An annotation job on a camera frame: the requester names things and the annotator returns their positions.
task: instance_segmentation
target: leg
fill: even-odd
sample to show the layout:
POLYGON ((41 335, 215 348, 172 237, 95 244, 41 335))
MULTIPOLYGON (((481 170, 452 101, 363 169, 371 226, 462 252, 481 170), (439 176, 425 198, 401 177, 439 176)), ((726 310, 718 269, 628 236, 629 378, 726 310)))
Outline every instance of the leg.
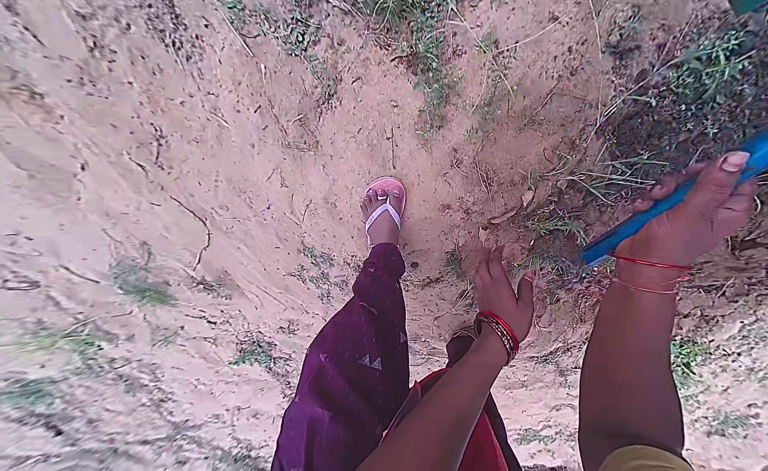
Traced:
MULTIPOLYGON (((367 209, 375 208, 366 201, 367 209)), ((386 218, 379 219, 387 223, 386 218)), ((370 238, 380 228, 376 222, 370 238)), ((386 237, 392 241, 391 234, 386 237)), ((398 229, 395 237, 398 242, 398 229)), ((381 241, 370 251, 352 285, 354 296, 309 346, 297 392, 283 416, 272 470, 355 469, 378 446, 408 395, 399 283, 404 269, 394 243, 381 241)))

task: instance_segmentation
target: sandy ground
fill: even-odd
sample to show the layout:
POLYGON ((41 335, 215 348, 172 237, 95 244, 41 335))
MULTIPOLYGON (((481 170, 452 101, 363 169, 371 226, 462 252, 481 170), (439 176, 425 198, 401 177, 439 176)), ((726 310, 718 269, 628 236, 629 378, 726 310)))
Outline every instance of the sandy ground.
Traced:
MULTIPOLYGON (((602 9, 606 38, 623 7, 602 9)), ((544 204, 530 175, 559 153, 598 154, 579 144, 616 83, 587 2, 459 10, 459 90, 421 137, 411 72, 335 3, 316 8, 337 78, 324 106, 301 60, 246 47, 211 0, 0 0, 0 469, 265 467, 306 346, 366 254, 360 194, 384 174, 408 189, 411 372, 438 368, 473 314, 446 252, 468 273, 486 230, 523 257, 531 231, 487 221, 530 190, 544 204), (469 27, 511 44, 556 21, 519 51, 490 134, 467 139, 485 87, 469 27)), ((693 10, 644 4, 645 34, 693 10)), ((591 309, 540 296, 525 358, 494 387, 523 464, 579 466, 591 309)), ((683 399, 687 458, 768 466, 768 290, 696 288, 681 309, 679 333, 715 352, 683 399)))

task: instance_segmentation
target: dry leaf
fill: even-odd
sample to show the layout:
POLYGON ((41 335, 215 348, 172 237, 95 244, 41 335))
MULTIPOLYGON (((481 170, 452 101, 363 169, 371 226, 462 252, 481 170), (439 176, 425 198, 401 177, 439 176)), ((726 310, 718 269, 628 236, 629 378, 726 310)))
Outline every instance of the dry leaf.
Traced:
POLYGON ((503 214, 503 215, 497 216, 496 218, 491 218, 491 219, 489 219, 489 222, 490 222, 490 223, 492 223, 492 224, 500 224, 500 223, 501 223, 501 222, 503 222, 504 220, 506 220, 506 219, 509 219, 509 218, 511 218, 512 216, 514 216, 514 215, 515 215, 515 213, 517 213, 517 212, 518 212, 518 209, 520 209, 520 206, 518 206, 518 207, 517 207, 517 208, 515 208, 515 209, 511 209, 511 210, 510 210, 508 213, 505 213, 505 214, 503 214))
POLYGON ((523 196, 520 197, 521 206, 524 208, 532 202, 532 199, 536 197, 536 192, 532 191, 531 189, 527 189, 526 193, 523 194, 523 196))

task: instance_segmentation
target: woman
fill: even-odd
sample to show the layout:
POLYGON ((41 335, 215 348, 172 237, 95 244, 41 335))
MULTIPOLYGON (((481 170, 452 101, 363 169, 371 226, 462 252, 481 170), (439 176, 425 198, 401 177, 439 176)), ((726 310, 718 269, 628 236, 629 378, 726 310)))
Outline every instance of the woman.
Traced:
MULTIPOLYGON (((748 154, 664 177, 635 203, 649 209, 700 173, 686 199, 620 244, 581 369, 579 449, 587 470, 690 469, 669 341, 683 272, 742 228, 755 182, 736 186, 748 154)), ((518 470, 489 393, 532 325, 532 283, 517 293, 503 247, 474 279, 476 329, 448 343, 446 369, 408 388, 408 337, 398 250, 405 190, 379 178, 364 194, 370 256, 354 296, 309 347, 283 417, 274 470, 518 470)))

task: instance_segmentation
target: khaki sleeve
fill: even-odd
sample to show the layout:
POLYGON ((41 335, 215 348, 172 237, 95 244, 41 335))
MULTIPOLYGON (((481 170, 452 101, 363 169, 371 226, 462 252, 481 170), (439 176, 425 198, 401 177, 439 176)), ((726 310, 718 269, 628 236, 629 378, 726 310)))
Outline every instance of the khaki sleeve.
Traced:
POLYGON ((669 452, 645 445, 623 447, 608 455, 599 471, 693 471, 692 466, 669 452))

